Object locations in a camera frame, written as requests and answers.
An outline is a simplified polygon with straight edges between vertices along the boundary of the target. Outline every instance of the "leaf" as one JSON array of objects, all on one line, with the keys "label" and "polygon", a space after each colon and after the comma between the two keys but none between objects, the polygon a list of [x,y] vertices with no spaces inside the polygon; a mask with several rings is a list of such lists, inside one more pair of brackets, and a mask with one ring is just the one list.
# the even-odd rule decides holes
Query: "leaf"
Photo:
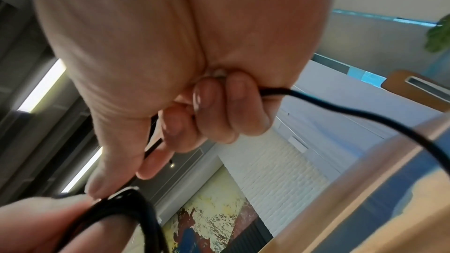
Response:
[{"label": "leaf", "polygon": [[450,14],[428,30],[427,38],[425,49],[428,52],[440,52],[450,48]]}]

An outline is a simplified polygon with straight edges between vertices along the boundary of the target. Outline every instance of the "ceiling light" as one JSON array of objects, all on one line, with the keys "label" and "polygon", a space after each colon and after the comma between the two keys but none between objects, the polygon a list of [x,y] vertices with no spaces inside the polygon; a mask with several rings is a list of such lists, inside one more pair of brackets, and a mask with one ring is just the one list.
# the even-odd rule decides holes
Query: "ceiling light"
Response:
[{"label": "ceiling light", "polygon": [[103,147],[101,147],[97,152],[94,154],[94,156],[86,163],[83,168],[81,168],[80,172],[75,175],[75,177],[70,181],[70,183],[62,190],[61,193],[68,193],[75,184],[85,175],[85,173],[89,170],[89,168],[92,167],[92,165],[98,160],[100,155],[102,155]]},{"label": "ceiling light", "polygon": [[62,60],[57,60],[17,110],[31,113],[50,88],[52,88],[56,81],[61,77],[64,71],[66,71],[64,63]]}]

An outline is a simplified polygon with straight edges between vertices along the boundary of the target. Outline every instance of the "dark ceiling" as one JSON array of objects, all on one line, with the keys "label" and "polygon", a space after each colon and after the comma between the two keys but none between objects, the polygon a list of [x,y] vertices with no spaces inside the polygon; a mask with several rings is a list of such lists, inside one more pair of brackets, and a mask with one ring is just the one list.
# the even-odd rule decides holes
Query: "dark ceiling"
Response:
[{"label": "dark ceiling", "polygon": [[[17,111],[56,60],[31,0],[0,0],[0,205],[58,194],[98,148],[89,109],[66,74],[32,114]],[[176,155],[183,169],[135,183],[156,202],[202,154]]]}]

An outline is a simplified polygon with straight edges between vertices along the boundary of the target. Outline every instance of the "human hand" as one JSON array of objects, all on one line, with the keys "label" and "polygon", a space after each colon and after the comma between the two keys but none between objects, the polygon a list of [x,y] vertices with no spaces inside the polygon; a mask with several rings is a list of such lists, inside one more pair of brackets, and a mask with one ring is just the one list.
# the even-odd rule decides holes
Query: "human hand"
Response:
[{"label": "human hand", "polygon": [[[175,151],[231,143],[272,124],[318,44],[332,0],[35,0],[44,31],[88,104],[100,144],[89,195],[137,172],[151,178]],[[225,72],[225,82],[212,75]],[[150,117],[164,143],[143,160]]]},{"label": "human hand", "polygon": [[[0,252],[52,253],[67,227],[89,207],[86,195],[30,198],[0,208]],[[136,223],[111,216],[81,232],[61,253],[120,253]]]}]

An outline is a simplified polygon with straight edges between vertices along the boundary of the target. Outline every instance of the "coiled black cable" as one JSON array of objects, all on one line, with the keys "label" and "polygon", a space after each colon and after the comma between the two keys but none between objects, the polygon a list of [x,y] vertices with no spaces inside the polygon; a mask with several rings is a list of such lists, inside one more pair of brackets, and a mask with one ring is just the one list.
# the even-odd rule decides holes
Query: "coiled black cable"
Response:
[{"label": "coiled black cable", "polygon": [[[371,112],[338,106],[312,97],[308,94],[297,92],[295,90],[287,88],[262,89],[260,91],[260,94],[261,97],[280,95],[292,96],[332,112],[338,112],[363,119],[368,119],[388,126],[421,145],[436,159],[440,166],[450,176],[450,159],[439,146],[437,146],[434,142],[430,141],[423,135],[415,132],[411,128],[392,119]],[[155,131],[157,119],[157,115],[152,117],[150,137]],[[145,152],[145,157],[152,153],[152,151],[154,151],[162,142],[163,140],[161,138],[158,139],[156,143],[154,143]],[[136,189],[132,188],[126,188],[111,196],[109,199],[103,199],[102,201],[94,205],[90,210],[88,210],[88,212],[86,212],[77,221],[75,221],[75,223],[67,230],[66,234],[58,244],[55,252],[59,252],[62,248],[64,248],[66,244],[68,244],[72,240],[72,238],[74,238],[78,233],[88,228],[93,223],[107,216],[116,214],[127,215],[141,224],[141,228],[145,236],[145,253],[168,253],[167,243],[162,234],[161,227],[157,222],[155,210],[149,203],[145,201],[142,194],[140,194]]]}]

